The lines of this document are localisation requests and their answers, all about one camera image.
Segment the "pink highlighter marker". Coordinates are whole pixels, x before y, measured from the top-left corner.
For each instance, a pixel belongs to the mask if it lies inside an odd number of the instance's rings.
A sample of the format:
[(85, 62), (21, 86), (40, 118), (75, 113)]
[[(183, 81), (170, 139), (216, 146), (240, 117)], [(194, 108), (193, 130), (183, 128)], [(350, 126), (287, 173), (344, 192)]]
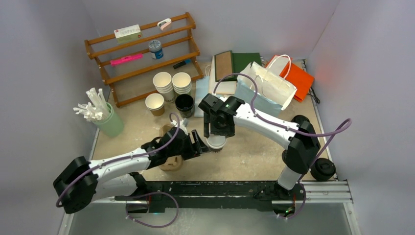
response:
[(124, 56), (124, 57), (121, 57), (119, 59), (111, 60), (110, 65), (111, 66), (118, 66), (118, 65), (121, 65), (121, 64), (124, 64), (124, 63), (135, 61), (135, 60), (140, 59), (142, 57), (143, 57), (142, 53), (129, 55), (129, 56)]

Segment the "green paper bag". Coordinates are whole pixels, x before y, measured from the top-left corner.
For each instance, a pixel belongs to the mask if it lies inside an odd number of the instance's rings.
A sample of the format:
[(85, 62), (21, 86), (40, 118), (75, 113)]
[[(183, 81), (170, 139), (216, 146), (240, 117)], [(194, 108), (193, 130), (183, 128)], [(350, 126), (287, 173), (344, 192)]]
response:
[(261, 65), (261, 55), (254, 53), (234, 53), (231, 50), (225, 51), (214, 56), (214, 75), (218, 82), (226, 75), (240, 73), (247, 65), (256, 62)]

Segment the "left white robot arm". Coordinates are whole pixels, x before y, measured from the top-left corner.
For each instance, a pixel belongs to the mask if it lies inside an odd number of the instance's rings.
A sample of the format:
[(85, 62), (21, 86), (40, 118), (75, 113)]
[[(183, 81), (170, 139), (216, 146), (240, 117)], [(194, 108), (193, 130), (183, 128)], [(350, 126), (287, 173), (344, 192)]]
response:
[(120, 196), (121, 189), (126, 187), (133, 200), (140, 200), (146, 194), (146, 187), (137, 181), (139, 171), (160, 166), (170, 157), (181, 156), (183, 160), (189, 160), (209, 152), (210, 148), (196, 130), (188, 134), (174, 127), (125, 154), (97, 161), (77, 157), (52, 184), (58, 195), (56, 207), (72, 214), (92, 201)]

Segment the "green straw holder cup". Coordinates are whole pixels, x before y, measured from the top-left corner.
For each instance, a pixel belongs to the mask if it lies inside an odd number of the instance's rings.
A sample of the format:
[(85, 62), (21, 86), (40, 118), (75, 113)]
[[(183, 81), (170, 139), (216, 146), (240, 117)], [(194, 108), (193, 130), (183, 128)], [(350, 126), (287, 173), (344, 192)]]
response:
[(105, 120), (92, 121), (92, 123), (99, 128), (103, 134), (113, 138), (120, 135), (124, 130), (124, 122), (117, 114), (110, 103), (106, 103), (110, 111), (110, 115)]

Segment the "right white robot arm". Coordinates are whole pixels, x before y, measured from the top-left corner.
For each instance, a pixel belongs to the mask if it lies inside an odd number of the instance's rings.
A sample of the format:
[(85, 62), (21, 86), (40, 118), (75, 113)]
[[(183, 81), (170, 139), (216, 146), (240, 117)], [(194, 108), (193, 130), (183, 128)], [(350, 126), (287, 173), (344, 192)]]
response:
[(320, 150), (320, 142), (308, 120), (287, 122), (234, 96), (207, 94), (198, 107), (204, 113), (204, 137), (213, 152), (223, 149), (227, 138), (235, 135), (236, 126), (259, 133), (283, 147), (282, 159), (286, 166), (275, 185), (276, 196), (280, 199), (287, 199), (294, 193), (295, 184), (308, 172)]

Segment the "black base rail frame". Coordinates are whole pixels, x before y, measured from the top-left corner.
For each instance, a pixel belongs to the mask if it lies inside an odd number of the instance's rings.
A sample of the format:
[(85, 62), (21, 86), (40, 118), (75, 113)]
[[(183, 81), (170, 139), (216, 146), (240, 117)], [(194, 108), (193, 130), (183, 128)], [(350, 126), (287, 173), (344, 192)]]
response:
[(292, 215), (296, 204), (303, 203), (305, 189), (296, 183), (292, 190), (276, 181), (147, 181), (138, 173), (138, 188), (129, 196), (115, 196), (124, 201), (127, 211), (163, 213), (166, 209), (255, 209)]

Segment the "blue white jar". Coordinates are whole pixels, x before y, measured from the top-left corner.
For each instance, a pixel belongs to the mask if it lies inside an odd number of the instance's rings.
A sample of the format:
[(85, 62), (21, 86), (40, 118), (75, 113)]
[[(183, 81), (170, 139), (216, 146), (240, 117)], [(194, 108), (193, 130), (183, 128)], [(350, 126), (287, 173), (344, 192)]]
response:
[(148, 48), (153, 59), (161, 59), (163, 57), (162, 43), (159, 40), (151, 40)]

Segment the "brown pulp cup carrier stack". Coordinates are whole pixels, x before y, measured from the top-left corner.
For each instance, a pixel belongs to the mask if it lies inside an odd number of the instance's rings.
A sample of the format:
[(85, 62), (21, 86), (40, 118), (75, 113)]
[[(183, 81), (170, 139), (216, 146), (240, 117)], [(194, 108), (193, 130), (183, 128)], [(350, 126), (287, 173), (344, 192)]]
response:
[[(159, 134), (162, 137), (164, 134), (166, 134), (169, 130), (173, 128), (172, 124), (166, 124), (160, 128)], [(158, 166), (159, 169), (162, 171), (178, 171), (183, 166), (183, 158), (180, 155), (169, 157), (166, 162), (160, 166)]]

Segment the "back right paper cup stack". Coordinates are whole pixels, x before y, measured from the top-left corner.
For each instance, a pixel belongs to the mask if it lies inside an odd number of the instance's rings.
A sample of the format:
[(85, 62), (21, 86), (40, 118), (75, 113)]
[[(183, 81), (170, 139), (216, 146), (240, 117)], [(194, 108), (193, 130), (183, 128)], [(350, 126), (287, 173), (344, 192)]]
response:
[(179, 72), (172, 77), (173, 89), (177, 95), (191, 93), (191, 77), (188, 73)]

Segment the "black cup lid stack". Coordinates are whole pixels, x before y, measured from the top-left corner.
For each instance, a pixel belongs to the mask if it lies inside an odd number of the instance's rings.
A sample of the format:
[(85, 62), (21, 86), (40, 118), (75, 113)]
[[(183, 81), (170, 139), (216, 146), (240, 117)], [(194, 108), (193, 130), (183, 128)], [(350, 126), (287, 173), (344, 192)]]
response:
[(310, 122), (309, 118), (304, 115), (296, 115), (292, 118), (291, 122), (302, 124), (303, 122)]

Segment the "black blue marker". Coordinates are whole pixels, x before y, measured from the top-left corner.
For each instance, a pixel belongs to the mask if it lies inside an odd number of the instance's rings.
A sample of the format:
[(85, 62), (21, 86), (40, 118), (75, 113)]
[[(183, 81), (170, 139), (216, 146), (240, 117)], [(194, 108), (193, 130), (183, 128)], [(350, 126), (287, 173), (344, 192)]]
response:
[(185, 60), (183, 60), (183, 61), (181, 61), (181, 62), (178, 62), (178, 63), (174, 64), (174, 65), (173, 65), (173, 68), (174, 68), (174, 69), (178, 69), (178, 68), (180, 68), (180, 67), (182, 67), (182, 66), (184, 66), (184, 65), (186, 65), (186, 64), (189, 64), (190, 62), (191, 62), (191, 59), (190, 59), (190, 58), (185, 59)]

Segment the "back left paper cup stack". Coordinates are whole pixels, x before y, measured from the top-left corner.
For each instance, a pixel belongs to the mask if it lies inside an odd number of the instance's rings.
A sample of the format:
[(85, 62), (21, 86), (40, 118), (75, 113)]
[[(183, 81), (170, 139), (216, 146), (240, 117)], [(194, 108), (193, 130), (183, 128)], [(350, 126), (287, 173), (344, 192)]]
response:
[(175, 101), (176, 95), (172, 84), (172, 76), (167, 72), (159, 72), (153, 77), (153, 84), (167, 103)]

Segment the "light blue paper bag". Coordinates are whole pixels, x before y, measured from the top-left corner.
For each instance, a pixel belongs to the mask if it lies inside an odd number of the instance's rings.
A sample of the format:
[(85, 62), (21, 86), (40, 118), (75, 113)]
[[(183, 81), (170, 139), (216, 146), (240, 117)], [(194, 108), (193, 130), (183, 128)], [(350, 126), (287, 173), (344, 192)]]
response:
[(250, 62), (237, 76), (237, 85), (234, 96), (250, 103), (254, 92), (258, 95), (254, 100), (254, 108), (274, 117), (278, 117), (292, 101), (297, 88), (286, 80), (286, 76), (280, 76), (279, 72), (273, 72), (281, 62), (288, 65), (291, 59), (287, 55), (278, 56), (270, 68), (264, 68), (257, 62)]

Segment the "black paper coffee cup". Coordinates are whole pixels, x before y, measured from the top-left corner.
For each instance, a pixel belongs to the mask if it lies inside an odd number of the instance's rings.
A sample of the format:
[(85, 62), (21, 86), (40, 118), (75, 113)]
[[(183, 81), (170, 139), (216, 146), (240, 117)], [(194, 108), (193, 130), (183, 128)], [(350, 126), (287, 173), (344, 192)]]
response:
[(188, 94), (181, 94), (175, 100), (175, 106), (181, 117), (190, 118), (194, 113), (194, 99)]

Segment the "white plastic cup lid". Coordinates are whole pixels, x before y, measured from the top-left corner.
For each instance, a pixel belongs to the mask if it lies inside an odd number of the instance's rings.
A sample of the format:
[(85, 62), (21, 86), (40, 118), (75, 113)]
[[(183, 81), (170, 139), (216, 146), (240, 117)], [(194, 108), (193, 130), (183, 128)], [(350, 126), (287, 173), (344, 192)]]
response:
[(226, 144), (226, 137), (225, 136), (216, 136), (216, 135), (210, 135), (207, 138), (207, 145), (222, 145)]

